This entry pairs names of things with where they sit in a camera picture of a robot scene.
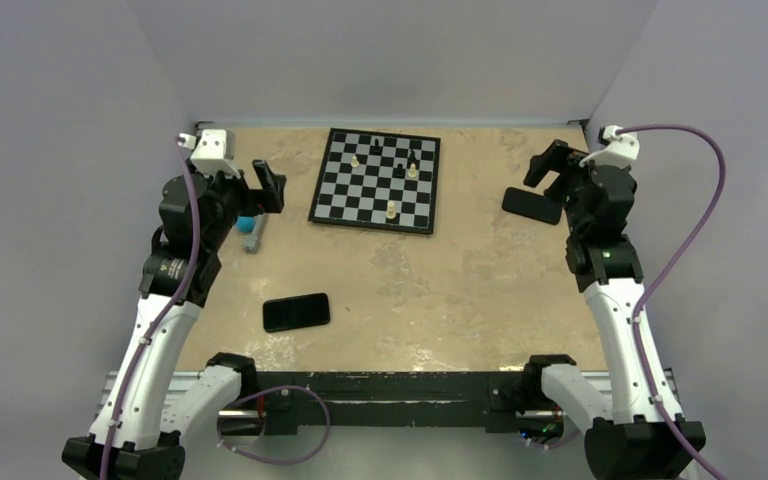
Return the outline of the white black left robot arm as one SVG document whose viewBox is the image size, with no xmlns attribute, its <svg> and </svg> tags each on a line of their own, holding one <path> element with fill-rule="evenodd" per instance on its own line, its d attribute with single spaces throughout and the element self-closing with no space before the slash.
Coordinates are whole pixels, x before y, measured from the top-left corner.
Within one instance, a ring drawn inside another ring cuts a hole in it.
<svg viewBox="0 0 768 480">
<path fill-rule="evenodd" d="M 257 399 L 253 360 L 219 353 L 207 379 L 165 410 L 182 348 L 221 269 L 222 244 L 239 217 L 283 210 L 286 176 L 264 160 L 252 166 L 258 189 L 240 170 L 209 175 L 193 163 L 164 185 L 120 371 L 89 432 L 68 439 L 61 454 L 80 478 L 178 479 L 189 432 L 227 403 L 244 409 Z"/>
</svg>

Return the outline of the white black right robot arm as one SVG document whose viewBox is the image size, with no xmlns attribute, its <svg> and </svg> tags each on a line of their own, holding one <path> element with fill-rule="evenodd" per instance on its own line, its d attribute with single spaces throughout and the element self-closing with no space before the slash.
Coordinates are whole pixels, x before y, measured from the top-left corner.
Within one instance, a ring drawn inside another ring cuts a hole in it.
<svg viewBox="0 0 768 480">
<path fill-rule="evenodd" d="M 549 403 L 584 435 L 597 479 L 677 479 L 706 444 L 704 427 L 685 418 L 670 388 L 639 302 L 646 290 L 637 251 L 624 230 L 637 183 L 628 166 L 600 163 L 561 140 L 531 158 L 523 181 L 524 216 L 565 220 L 566 262 L 595 320 L 611 394 L 605 396 L 565 355 L 534 355 L 516 391 L 529 404 Z"/>
</svg>

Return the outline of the blue grey red tool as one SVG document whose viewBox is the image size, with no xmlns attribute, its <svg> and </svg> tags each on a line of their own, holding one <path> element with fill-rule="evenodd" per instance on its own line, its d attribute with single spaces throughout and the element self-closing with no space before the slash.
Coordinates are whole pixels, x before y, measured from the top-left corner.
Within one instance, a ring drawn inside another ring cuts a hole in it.
<svg viewBox="0 0 768 480">
<path fill-rule="evenodd" d="M 268 214 L 238 217 L 236 227 L 244 236 L 243 249 L 246 253 L 256 254 L 259 252 L 268 219 Z"/>
</svg>

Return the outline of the black white chessboard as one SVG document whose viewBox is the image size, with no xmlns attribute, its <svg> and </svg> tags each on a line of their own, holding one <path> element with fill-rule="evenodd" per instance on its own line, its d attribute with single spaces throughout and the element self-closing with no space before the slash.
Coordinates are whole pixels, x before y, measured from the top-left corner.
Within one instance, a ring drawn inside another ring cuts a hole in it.
<svg viewBox="0 0 768 480">
<path fill-rule="evenodd" d="M 371 155 L 380 139 L 382 153 Z M 408 170 L 411 150 L 419 159 L 418 176 L 394 176 L 394 167 Z M 329 131 L 308 220 L 315 224 L 432 235 L 435 230 L 437 185 L 442 143 L 437 137 L 345 128 Z M 360 161 L 351 167 L 352 156 Z M 385 218 L 388 201 L 398 212 Z"/>
</svg>

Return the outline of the white chess piece front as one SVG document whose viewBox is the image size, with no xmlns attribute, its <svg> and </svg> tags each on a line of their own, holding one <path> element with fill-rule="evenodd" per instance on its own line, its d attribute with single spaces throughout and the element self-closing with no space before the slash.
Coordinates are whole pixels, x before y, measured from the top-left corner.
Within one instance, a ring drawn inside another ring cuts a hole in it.
<svg viewBox="0 0 768 480">
<path fill-rule="evenodd" d="M 388 201 L 387 202 L 386 211 L 385 211 L 385 218 L 388 221 L 390 221 L 390 220 L 394 220 L 397 217 L 397 215 L 398 215 L 398 212 L 397 212 L 397 209 L 396 209 L 395 202 L 394 201 Z"/>
</svg>

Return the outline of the black chess piece right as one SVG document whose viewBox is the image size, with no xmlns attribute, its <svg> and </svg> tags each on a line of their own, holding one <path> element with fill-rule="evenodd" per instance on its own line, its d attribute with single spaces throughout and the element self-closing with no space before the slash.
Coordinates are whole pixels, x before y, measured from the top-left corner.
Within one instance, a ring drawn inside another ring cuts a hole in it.
<svg viewBox="0 0 768 480">
<path fill-rule="evenodd" d="M 408 167 L 409 168 L 414 168 L 414 169 L 418 169 L 419 168 L 419 159 L 417 158 L 415 150 L 411 150 L 409 152 Z"/>
</svg>

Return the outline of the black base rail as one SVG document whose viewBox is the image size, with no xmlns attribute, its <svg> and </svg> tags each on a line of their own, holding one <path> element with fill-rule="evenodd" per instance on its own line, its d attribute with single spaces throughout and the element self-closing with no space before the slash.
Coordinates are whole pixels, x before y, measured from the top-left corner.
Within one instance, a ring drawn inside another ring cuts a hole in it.
<svg viewBox="0 0 768 480">
<path fill-rule="evenodd" d="M 431 373 L 395 379 L 372 372 L 263 372 L 251 387 L 262 400 L 227 407 L 219 419 L 231 437 L 294 435 L 302 426 L 481 428 L 546 443 L 566 431 L 559 407 L 530 393 L 520 372 Z M 360 379 L 349 376 L 361 374 Z M 324 387 L 323 400 L 315 389 Z"/>
</svg>

